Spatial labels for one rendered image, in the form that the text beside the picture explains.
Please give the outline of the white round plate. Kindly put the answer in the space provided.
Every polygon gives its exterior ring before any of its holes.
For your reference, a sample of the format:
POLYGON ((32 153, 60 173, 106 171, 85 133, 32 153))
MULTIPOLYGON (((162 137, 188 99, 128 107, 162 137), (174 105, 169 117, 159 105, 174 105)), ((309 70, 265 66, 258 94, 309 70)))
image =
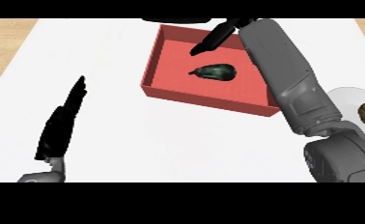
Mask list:
POLYGON ((341 87, 329 92, 329 96, 338 105, 343 119, 354 122, 365 132, 365 119, 361 119, 358 109, 365 104, 365 90, 355 87, 341 87))

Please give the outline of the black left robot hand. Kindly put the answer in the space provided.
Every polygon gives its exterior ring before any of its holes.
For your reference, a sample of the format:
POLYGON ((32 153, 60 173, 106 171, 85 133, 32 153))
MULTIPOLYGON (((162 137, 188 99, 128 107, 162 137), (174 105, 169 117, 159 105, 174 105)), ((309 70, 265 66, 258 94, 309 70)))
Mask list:
POLYGON ((35 156, 36 160, 64 157, 72 140, 76 117, 83 98, 88 94, 85 80, 86 77, 80 76, 72 88, 66 103, 57 108, 46 122, 35 156))

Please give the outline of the red cardboard box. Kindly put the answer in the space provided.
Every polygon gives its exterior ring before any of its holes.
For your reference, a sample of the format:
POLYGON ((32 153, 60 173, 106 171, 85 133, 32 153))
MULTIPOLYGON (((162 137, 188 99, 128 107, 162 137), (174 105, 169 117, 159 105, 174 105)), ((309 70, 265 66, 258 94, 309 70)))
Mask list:
POLYGON ((191 48, 209 35, 208 30, 162 25, 143 78, 150 97, 199 104, 271 117, 280 112, 271 90, 237 35, 224 45, 197 56, 191 48), (231 64, 237 69, 231 81, 203 79, 188 73, 197 68, 231 64))

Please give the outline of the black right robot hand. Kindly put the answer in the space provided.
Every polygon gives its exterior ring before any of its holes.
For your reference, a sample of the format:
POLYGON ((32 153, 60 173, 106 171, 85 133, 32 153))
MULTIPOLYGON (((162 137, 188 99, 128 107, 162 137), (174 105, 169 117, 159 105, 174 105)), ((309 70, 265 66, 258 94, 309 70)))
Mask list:
POLYGON ((203 52, 216 50, 236 30, 246 27, 255 21, 255 18, 230 18, 227 22, 216 26, 202 43, 194 46, 190 55, 196 56, 203 52))

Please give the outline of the black flat object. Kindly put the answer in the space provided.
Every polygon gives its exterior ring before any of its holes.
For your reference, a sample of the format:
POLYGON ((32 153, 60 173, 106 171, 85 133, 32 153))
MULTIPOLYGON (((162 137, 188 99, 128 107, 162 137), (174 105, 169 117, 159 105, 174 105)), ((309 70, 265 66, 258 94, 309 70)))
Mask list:
POLYGON ((212 18, 143 18, 144 21, 174 23, 174 24, 197 24, 208 23, 212 18))

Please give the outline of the dark green eggplant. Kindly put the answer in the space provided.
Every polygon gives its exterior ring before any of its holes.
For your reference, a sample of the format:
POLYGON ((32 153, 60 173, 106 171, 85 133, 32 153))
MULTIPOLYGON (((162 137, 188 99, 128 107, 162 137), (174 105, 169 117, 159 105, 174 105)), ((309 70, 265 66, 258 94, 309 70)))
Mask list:
POLYGON ((231 64, 215 64, 197 68, 188 73, 205 79, 231 81, 237 75, 237 69, 231 64))

